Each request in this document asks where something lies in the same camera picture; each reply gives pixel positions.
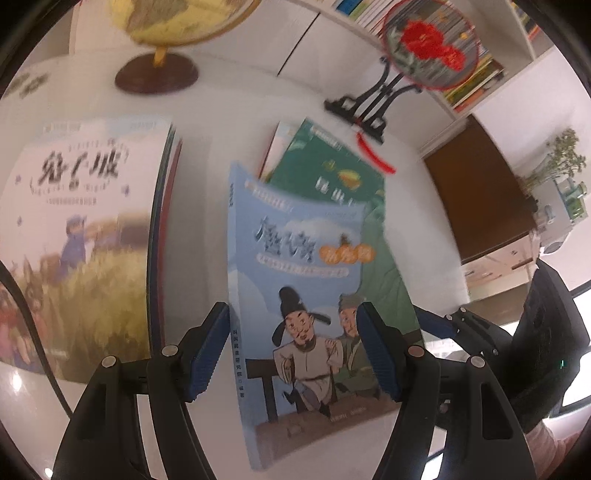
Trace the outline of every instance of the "white book cover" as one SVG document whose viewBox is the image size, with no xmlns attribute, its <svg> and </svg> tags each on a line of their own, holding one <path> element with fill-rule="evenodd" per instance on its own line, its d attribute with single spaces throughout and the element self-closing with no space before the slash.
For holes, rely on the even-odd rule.
<svg viewBox="0 0 591 480">
<path fill-rule="evenodd" d="M 275 135 L 273 136 L 273 141 L 271 141 L 271 145 L 269 146 L 267 156 L 265 157 L 258 174 L 260 180 L 268 181 L 271 178 L 273 170 L 279 165 L 283 154 L 287 150 L 287 147 L 290 146 L 291 140 L 297 133 L 298 128 L 298 126 L 287 122 L 279 122 L 277 129 L 275 130 Z"/>
<path fill-rule="evenodd" d="M 54 373 L 87 382 L 106 355 L 150 355 L 146 280 L 154 193 L 171 122 L 59 122 L 18 157 L 0 200 L 0 259 L 25 294 Z M 14 302 L 0 359 L 40 372 Z"/>
</svg>

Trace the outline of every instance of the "screw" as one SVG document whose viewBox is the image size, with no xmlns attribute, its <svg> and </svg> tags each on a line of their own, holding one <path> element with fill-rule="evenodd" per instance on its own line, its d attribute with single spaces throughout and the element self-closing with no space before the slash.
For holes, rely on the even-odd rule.
<svg viewBox="0 0 591 480">
<path fill-rule="evenodd" d="M 470 363 L 474 365 L 476 368 L 482 368 L 486 365 L 484 359 L 479 356 L 473 356 L 472 358 L 470 358 Z"/>
<path fill-rule="evenodd" d="M 164 356 L 175 356 L 178 353 L 178 347 L 176 345 L 167 345 L 162 349 Z"/>
<path fill-rule="evenodd" d="M 100 363 L 105 368 L 110 368 L 117 363 L 117 359 L 113 355 L 109 355 L 103 358 L 103 361 Z"/>
<path fill-rule="evenodd" d="M 422 347 L 419 347 L 418 345 L 411 345 L 408 347 L 408 354 L 415 358 L 421 358 L 425 354 L 425 350 L 423 350 Z"/>
</svg>

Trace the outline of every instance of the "cartoon man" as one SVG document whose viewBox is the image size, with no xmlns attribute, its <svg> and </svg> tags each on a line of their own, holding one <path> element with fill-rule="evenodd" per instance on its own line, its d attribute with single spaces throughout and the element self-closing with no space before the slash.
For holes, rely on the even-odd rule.
<svg viewBox="0 0 591 480">
<path fill-rule="evenodd" d="M 273 352 L 279 377 L 293 386 L 284 397 L 296 404 L 298 412 L 317 410 L 330 418 L 329 404 L 335 399 L 332 374 L 343 366 L 343 346 L 334 339 L 316 335 L 314 321 L 329 325 L 330 318 L 308 312 L 292 287 L 283 287 L 279 297 L 283 322 L 273 333 L 273 343 L 281 345 L 286 329 L 293 338 Z"/>
<path fill-rule="evenodd" d="M 61 251 L 60 278 L 67 277 L 70 270 L 86 263 L 85 229 L 86 217 L 73 215 L 66 222 L 68 240 Z"/>
<path fill-rule="evenodd" d="M 379 398 L 378 379 L 357 331 L 357 307 L 364 301 L 365 299 L 356 293 L 343 294 L 339 298 L 339 317 L 343 335 L 338 337 L 338 340 L 343 345 L 344 366 L 335 375 L 338 397 L 352 392 L 361 397 Z"/>
</svg>

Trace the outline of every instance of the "white table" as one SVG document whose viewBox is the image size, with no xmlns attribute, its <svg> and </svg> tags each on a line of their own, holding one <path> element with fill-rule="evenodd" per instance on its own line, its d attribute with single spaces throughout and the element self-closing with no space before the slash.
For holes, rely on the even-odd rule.
<svg viewBox="0 0 591 480">
<path fill-rule="evenodd" d="M 174 185 L 165 268 L 165 331 L 180 340 L 216 300 L 227 299 L 226 189 L 229 166 L 255 171 L 277 122 L 305 117 L 356 150 L 351 128 L 323 110 L 319 94 L 288 80 L 211 57 L 198 56 L 201 78 L 184 92 L 146 98 L 118 91 L 113 79 L 137 50 L 81 53 L 30 67 L 50 73 L 37 92 L 0 101 L 5 182 L 23 146 L 47 122 L 136 113 L 170 115 L 184 138 Z M 376 151 L 398 172 L 386 183 L 386 233 L 413 302 L 445 314 L 468 301 L 453 234 L 431 178 L 416 151 L 392 136 Z M 16 391 L 20 381 L 22 385 Z M 72 407 L 84 385 L 61 382 Z M 165 474 L 146 398 L 139 399 L 152 475 Z M 212 382 L 189 411 L 203 449 L 220 480 L 371 478 L 395 415 L 383 417 L 308 446 L 266 472 L 251 472 L 242 436 L 230 352 L 225 349 Z M 67 417 L 39 375 L 0 364 L 0 420 L 30 464 L 51 468 Z M 441 437 L 434 447 L 441 447 Z"/>
</svg>

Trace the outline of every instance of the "potted plant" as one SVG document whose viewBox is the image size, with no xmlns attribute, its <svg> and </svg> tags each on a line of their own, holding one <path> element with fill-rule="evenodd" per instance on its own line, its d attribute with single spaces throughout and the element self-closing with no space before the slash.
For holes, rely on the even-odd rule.
<svg viewBox="0 0 591 480">
<path fill-rule="evenodd" d="M 575 147 L 579 142 L 576 132 L 567 128 L 554 141 L 546 143 L 550 152 L 544 161 L 528 177 L 523 179 L 524 186 L 531 192 L 545 181 L 567 175 L 573 177 L 575 173 L 581 173 L 587 166 L 587 158 L 579 155 Z"/>
</svg>

